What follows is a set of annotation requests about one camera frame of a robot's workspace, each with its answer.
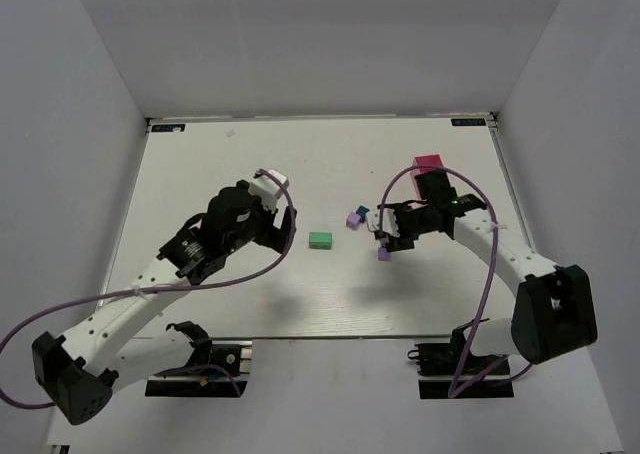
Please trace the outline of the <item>pink plastic box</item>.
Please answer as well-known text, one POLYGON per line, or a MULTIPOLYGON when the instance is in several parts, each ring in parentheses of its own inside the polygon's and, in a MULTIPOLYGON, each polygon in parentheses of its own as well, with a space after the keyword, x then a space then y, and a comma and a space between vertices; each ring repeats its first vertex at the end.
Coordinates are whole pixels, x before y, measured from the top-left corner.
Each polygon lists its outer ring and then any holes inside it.
POLYGON ((411 179, 420 200, 444 203, 450 195, 450 183, 439 154, 415 157, 413 165, 416 169, 411 174, 411 179))

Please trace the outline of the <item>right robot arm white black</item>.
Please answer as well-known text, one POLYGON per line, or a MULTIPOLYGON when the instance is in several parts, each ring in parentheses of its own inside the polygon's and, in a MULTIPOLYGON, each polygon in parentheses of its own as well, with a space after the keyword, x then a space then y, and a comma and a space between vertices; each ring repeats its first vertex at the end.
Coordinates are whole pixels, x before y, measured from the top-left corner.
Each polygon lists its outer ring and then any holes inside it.
POLYGON ((500 224, 480 189, 460 195, 451 185, 454 171, 432 166, 419 173, 419 197, 383 201, 367 216, 375 239, 387 253, 414 248, 429 233, 442 233, 475 254, 488 268, 479 306, 484 308, 494 279, 514 296, 510 317, 489 320, 476 313, 451 335, 456 359, 520 356, 538 365, 594 344, 598 328, 588 274, 561 266, 536 252, 500 224))

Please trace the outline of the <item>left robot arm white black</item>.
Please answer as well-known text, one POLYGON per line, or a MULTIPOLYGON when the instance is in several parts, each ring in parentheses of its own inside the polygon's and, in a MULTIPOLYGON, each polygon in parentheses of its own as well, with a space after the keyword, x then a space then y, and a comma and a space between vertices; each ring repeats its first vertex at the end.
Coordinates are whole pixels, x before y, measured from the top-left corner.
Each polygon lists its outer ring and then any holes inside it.
POLYGON ((164 371, 208 365, 211 339, 191 321, 167 324, 138 342, 135 335, 173 302, 185 297, 247 244, 284 254, 295 211, 274 224, 286 181, 261 175, 219 191, 205 212, 190 217, 132 283, 128 295, 59 335, 32 344, 37 383, 72 425, 95 417, 124 387, 164 371))

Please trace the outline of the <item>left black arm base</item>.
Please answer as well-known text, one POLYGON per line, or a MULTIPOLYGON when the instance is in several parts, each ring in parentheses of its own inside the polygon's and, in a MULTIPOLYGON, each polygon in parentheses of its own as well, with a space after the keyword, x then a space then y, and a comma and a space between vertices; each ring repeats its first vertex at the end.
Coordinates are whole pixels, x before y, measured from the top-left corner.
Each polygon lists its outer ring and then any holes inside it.
POLYGON ((251 341, 219 341, 199 325, 185 321, 172 323, 167 332, 182 333, 192 353, 182 368, 149 378, 145 396, 149 398, 240 398, 249 381, 251 341))

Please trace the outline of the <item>green wood block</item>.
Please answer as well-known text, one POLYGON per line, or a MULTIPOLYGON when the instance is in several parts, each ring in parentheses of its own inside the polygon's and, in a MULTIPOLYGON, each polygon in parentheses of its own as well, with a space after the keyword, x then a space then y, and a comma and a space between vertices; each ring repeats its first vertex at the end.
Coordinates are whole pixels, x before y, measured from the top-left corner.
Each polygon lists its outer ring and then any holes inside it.
POLYGON ((308 236, 308 245, 310 249, 330 250, 333 245, 333 236, 330 232, 312 231, 308 236))

